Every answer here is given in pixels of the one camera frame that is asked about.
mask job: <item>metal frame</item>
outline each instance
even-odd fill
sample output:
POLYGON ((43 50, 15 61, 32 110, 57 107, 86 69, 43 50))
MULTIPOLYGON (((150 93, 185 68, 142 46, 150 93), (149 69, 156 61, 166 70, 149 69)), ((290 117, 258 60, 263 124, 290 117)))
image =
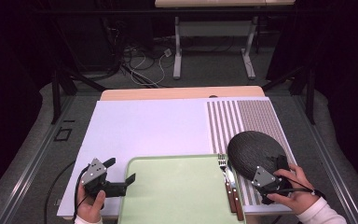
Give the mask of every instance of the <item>metal frame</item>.
POLYGON ((60 124, 63 122, 65 114, 69 111, 69 108, 71 107, 74 100, 75 96, 68 96, 63 102, 62 116, 58 118, 56 125, 50 126, 40 148, 36 151, 35 155, 31 158, 27 167, 22 172, 19 181, 7 199, 7 202, 3 208, 3 212, 0 215, 0 224, 11 223, 17 212, 17 209, 20 207, 22 199, 25 197, 25 194, 28 191, 28 188, 31 187, 31 184, 34 180, 34 177, 36 176, 37 171, 39 170, 40 165, 43 162, 43 159, 45 159, 48 153, 48 147, 54 138, 54 134, 60 129, 60 124))
MULTIPOLYGON (((301 99, 301 96, 294 96, 294 100, 297 108, 301 111, 305 109, 304 102, 301 99)), ((336 167, 330 153, 328 152, 322 137, 319 134, 317 127, 310 123, 306 114, 300 113, 304 121, 307 123, 308 128, 317 144, 317 152, 319 158, 324 166, 325 171, 327 172, 331 183, 333 184, 336 194, 341 201, 341 204, 345 210, 345 213, 348 216, 349 223, 358 223, 358 208, 353 200, 353 197, 345 183, 339 174, 338 168, 336 167)))
POLYGON ((175 17, 175 43, 176 55, 175 65, 173 68, 173 79, 179 79, 182 68, 182 49, 180 47, 180 38, 185 36, 247 36, 245 48, 241 50, 243 63, 245 64, 246 73, 249 79, 255 79, 255 71, 252 66, 249 53, 251 51, 253 38, 255 36, 255 27, 257 17, 251 21, 183 21, 175 17))

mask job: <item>cable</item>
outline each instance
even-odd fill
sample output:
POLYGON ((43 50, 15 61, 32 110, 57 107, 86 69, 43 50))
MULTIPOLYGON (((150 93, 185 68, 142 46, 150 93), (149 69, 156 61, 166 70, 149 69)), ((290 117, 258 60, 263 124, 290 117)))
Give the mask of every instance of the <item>cable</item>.
MULTIPOLYGON (((130 68, 127 67, 125 64, 122 64, 121 67, 122 67, 125 71, 127 71, 128 73, 131 73, 130 68)), ((144 84, 151 83, 150 80, 146 79, 145 77, 139 76, 139 74, 136 73, 136 72, 133 72, 133 73, 132 73, 132 77, 135 78, 139 83, 144 83, 144 84)), ((152 86, 149 86, 149 85, 145 85, 145 87, 147 87, 147 88, 153 88, 152 86)))
POLYGON ((217 46, 214 47, 213 49, 210 50, 191 50, 191 49, 185 49, 185 47, 183 47, 184 51, 187 52, 225 52, 228 51, 229 49, 232 48, 232 46, 234 45, 234 36, 226 36, 225 39, 217 46), (226 49, 222 49, 222 50, 218 50, 220 47, 223 46, 223 43, 225 43, 228 39, 230 39, 230 44, 228 45, 228 47, 226 49))
POLYGON ((146 69, 148 69, 148 68, 150 68, 150 67, 152 67, 153 66, 153 64, 155 63, 155 60, 153 59, 153 58, 151 58, 151 57, 149 57, 151 60, 152 60, 152 63, 151 64, 149 64, 148 66, 146 66, 146 67, 143 67, 143 68, 138 68, 139 66, 141 66, 145 61, 146 61, 146 55, 142 52, 142 51, 140 51, 141 53, 142 53, 142 55, 143 55, 143 57, 144 57, 144 59, 142 60, 142 62, 141 63, 139 63, 138 65, 136 65, 135 67, 132 67, 132 65, 131 65, 131 61, 132 61, 132 53, 130 52, 130 61, 128 62, 128 64, 129 64, 129 68, 131 68, 132 70, 146 70, 146 69))
POLYGON ((281 219, 282 215, 277 216, 272 222, 271 224, 276 224, 280 219, 281 219))
POLYGON ((86 197, 84 197, 84 199, 82 201, 80 201, 80 203, 77 205, 77 207, 79 207, 84 201, 86 201, 86 199, 88 198, 89 196, 86 195, 86 197))
POLYGON ((74 212, 74 216, 72 218, 73 221, 75 221, 76 219, 76 216, 77 216, 77 208, 78 208, 78 205, 79 203, 77 202, 77 190, 79 188, 79 184, 80 184, 80 179, 81 177, 83 176, 84 173, 86 173, 86 171, 89 169, 89 165, 87 167, 85 167, 81 172, 80 172, 80 175, 79 177, 77 178, 77 181, 76 181, 76 187, 75 187, 75 197, 74 197, 74 200, 75 200, 75 203, 74 203, 74 208, 75 208, 75 212, 74 212))
POLYGON ((162 54, 160 57, 159 57, 159 68, 161 69, 162 71, 162 78, 159 80, 159 81, 152 81, 150 80, 149 78, 145 77, 144 75, 140 74, 140 73, 137 73, 135 72, 135 70, 137 69, 137 67, 139 67, 140 65, 142 65, 144 62, 145 62, 145 59, 146 59, 146 56, 144 55, 144 59, 138 64, 136 65, 134 68, 131 69, 131 80, 135 83, 135 84, 138 84, 138 85, 141 85, 141 86, 153 86, 153 87, 156 87, 156 88, 159 88, 159 82, 161 82, 164 78, 165 78, 165 71, 164 69, 162 68, 162 65, 161 65, 161 60, 162 58, 165 56, 165 54, 162 54), (143 82, 139 82, 139 79, 142 79, 143 81, 146 81, 146 83, 143 83, 143 82))
POLYGON ((303 191, 303 192, 309 192, 312 195, 317 195, 317 196, 322 197, 326 200, 326 196, 318 189, 310 189, 308 187, 305 187, 303 184, 300 184, 297 181, 292 180, 288 177, 286 177, 286 179, 295 182, 299 186, 303 187, 303 189, 278 189, 278 190, 270 191, 270 192, 268 192, 268 194, 270 194, 270 193, 291 193, 291 192, 295 192, 295 191, 303 191))
POLYGON ((167 65, 167 66, 162 66, 163 68, 169 68, 175 64, 175 58, 172 57, 170 61, 163 62, 163 63, 169 63, 169 65, 167 65))
POLYGON ((65 166, 65 168, 63 168, 63 170, 60 171, 60 173, 57 175, 57 177, 54 179, 53 183, 51 184, 50 189, 48 190, 48 195, 46 196, 45 207, 43 210, 45 224, 48 223, 48 199, 50 198, 50 194, 53 191, 54 185, 56 184, 56 182, 60 178, 60 176, 63 174, 63 172, 65 172, 69 167, 71 167, 73 164, 75 164, 75 162, 76 161, 72 161, 67 166, 65 166))

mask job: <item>wooden table edge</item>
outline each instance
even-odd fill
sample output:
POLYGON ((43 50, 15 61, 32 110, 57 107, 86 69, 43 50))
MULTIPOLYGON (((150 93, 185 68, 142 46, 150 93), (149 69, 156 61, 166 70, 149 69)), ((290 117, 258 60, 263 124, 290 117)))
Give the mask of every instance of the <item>wooden table edge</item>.
POLYGON ((291 6, 296 0, 254 0, 254 1, 183 1, 183 0, 156 0, 155 7, 273 7, 291 6))
POLYGON ((157 99, 194 99, 217 97, 254 96, 264 97, 265 94, 258 86, 230 87, 188 87, 161 89, 129 89, 108 90, 101 95, 101 101, 121 100, 157 100, 157 99))

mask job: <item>cutting board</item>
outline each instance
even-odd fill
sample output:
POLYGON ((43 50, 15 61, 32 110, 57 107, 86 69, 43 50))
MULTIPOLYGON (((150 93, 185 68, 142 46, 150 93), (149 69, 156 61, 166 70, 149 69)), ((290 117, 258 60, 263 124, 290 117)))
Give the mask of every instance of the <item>cutting board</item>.
POLYGON ((119 224, 245 223, 229 209, 216 155, 142 157, 132 159, 119 224))

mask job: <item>utensil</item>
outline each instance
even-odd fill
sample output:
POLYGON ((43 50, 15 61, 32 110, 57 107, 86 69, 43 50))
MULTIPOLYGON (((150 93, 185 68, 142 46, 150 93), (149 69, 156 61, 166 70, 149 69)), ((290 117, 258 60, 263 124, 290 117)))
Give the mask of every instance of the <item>utensil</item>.
POLYGON ((226 192, 227 192, 227 197, 228 197, 228 202, 229 202, 229 207, 232 213, 237 212, 236 206, 235 206, 235 202, 234 202, 234 195, 232 193, 232 189, 227 177, 227 162, 226 162, 226 157, 223 154, 217 154, 217 161, 219 163, 219 167, 223 172, 223 177, 225 180, 225 186, 226 186, 226 192))
POLYGON ((233 170, 232 170, 230 161, 227 162, 227 167, 228 167, 228 169, 226 169, 227 177, 230 182, 232 194, 234 196, 234 203, 235 203, 235 207, 237 209, 237 219, 238 219, 238 221, 243 221, 244 217, 243 217, 242 203, 240 200, 240 194, 237 191, 237 183, 235 181, 235 176, 232 173, 233 170))

